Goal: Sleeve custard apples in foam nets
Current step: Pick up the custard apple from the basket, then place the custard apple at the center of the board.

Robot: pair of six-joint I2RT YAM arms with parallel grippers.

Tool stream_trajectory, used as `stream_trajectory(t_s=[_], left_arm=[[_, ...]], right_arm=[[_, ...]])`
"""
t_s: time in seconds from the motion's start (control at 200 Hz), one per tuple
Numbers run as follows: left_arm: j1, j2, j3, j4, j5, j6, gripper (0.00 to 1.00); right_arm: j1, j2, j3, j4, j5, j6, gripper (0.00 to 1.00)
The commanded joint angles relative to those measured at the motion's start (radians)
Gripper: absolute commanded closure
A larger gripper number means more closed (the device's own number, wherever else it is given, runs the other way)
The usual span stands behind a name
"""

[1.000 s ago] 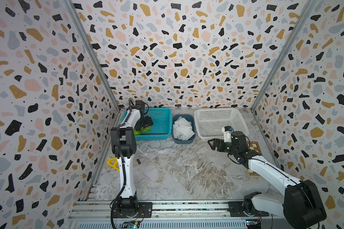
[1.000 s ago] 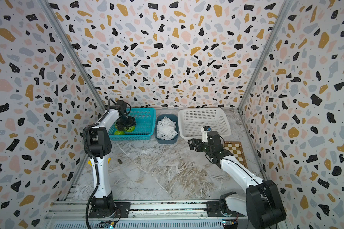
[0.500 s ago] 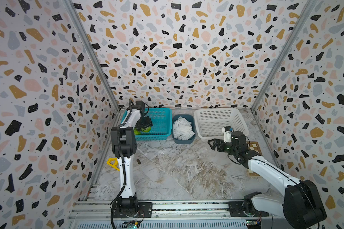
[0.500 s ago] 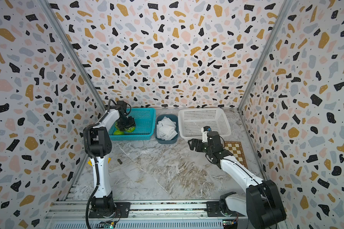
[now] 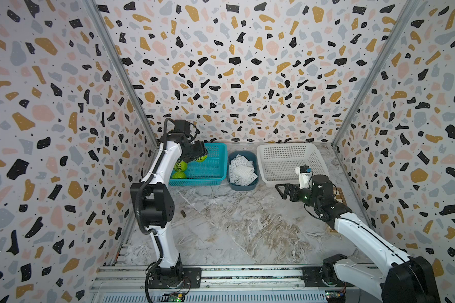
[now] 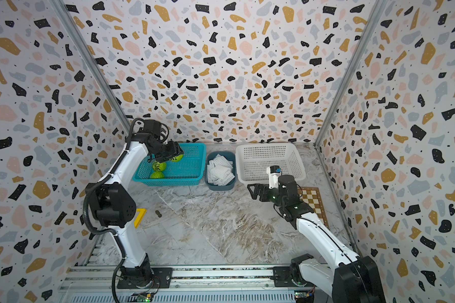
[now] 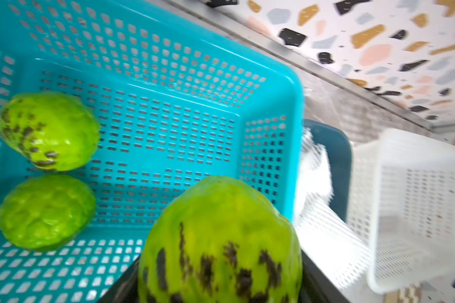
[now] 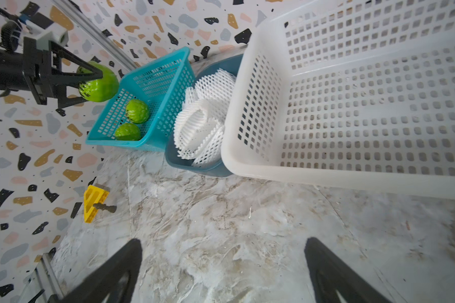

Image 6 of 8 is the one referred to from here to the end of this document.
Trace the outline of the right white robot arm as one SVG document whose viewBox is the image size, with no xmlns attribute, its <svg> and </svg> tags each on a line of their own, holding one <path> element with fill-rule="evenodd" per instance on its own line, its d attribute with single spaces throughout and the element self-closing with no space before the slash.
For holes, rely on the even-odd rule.
<svg viewBox="0 0 455 303">
<path fill-rule="evenodd" d="M 291 260 L 290 277 L 296 286 L 313 284 L 333 302 L 385 302 L 378 267 L 343 244 L 302 200 L 291 175 L 272 173 L 267 184 L 249 184 L 252 199 L 271 202 L 279 216 L 305 236 L 325 260 L 305 254 Z"/>
</svg>

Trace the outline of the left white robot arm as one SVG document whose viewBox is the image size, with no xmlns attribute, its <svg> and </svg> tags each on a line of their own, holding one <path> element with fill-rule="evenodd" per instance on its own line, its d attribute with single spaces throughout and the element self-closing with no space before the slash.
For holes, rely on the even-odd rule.
<svg viewBox="0 0 455 303">
<path fill-rule="evenodd" d="M 168 127 L 153 119 L 135 118 L 126 143 L 112 168 L 85 188 L 83 220 L 92 234 L 111 234 L 121 255 L 115 278 L 138 288 L 154 281 L 147 253 L 138 242 L 134 226 L 137 205 L 129 184 L 144 159 L 159 163 L 183 154 L 179 143 L 168 138 Z"/>
</svg>

